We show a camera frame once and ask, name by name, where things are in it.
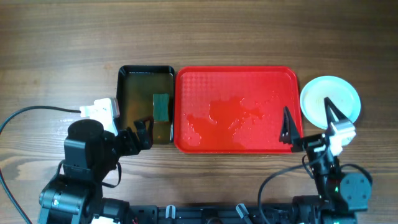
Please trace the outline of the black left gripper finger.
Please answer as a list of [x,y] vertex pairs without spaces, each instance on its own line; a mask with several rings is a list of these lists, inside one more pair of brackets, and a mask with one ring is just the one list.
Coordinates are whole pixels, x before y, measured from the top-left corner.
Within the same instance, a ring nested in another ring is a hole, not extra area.
[[136,120],[134,121],[134,125],[136,127],[136,134],[141,146],[147,146],[148,140],[147,140],[147,129],[145,121],[141,119]]
[[151,148],[153,145],[154,117],[148,116],[142,120],[142,145],[143,148]]

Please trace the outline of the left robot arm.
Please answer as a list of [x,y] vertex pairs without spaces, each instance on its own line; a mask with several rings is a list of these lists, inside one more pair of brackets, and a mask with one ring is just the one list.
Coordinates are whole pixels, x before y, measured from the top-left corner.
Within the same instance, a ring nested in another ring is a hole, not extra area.
[[128,202],[103,196],[103,187],[112,187],[104,178],[112,170],[121,170],[119,159],[153,145],[153,117],[135,120],[134,125],[135,131],[126,128],[118,135],[93,119],[69,126],[65,158],[39,196],[39,223],[91,223],[101,217],[113,223],[134,223]]

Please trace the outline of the light blue plate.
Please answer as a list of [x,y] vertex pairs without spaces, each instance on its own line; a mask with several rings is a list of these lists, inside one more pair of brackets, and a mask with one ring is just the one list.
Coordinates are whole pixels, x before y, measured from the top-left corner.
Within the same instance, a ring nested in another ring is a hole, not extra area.
[[302,113],[316,127],[327,128],[324,105],[326,97],[353,123],[359,118],[361,100],[350,83],[335,76],[317,77],[308,82],[300,94]]

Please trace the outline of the green yellow sponge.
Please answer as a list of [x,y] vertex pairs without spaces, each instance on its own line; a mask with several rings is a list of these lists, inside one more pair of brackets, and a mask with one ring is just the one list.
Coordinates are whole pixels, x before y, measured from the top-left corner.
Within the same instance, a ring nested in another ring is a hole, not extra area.
[[169,122],[169,101],[168,93],[153,94],[153,117],[155,121]]

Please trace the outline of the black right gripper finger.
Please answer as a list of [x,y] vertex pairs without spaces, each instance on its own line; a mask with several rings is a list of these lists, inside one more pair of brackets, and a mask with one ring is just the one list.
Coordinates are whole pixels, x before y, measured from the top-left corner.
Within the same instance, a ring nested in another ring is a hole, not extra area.
[[324,98],[325,114],[327,123],[333,123],[341,120],[348,119],[329,99],[329,97]]
[[287,106],[283,109],[283,120],[279,141],[290,145],[297,145],[300,141],[300,134]]

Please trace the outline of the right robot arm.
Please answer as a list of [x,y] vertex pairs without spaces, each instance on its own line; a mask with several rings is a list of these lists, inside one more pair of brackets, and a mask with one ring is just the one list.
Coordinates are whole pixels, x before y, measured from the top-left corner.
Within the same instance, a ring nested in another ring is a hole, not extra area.
[[292,152],[304,152],[302,165],[314,180],[317,195],[296,196],[289,211],[292,223],[356,223],[356,213],[368,209],[373,179],[354,164],[344,172],[338,156],[355,137],[354,124],[326,97],[324,133],[301,137],[288,108],[283,110],[279,141]]

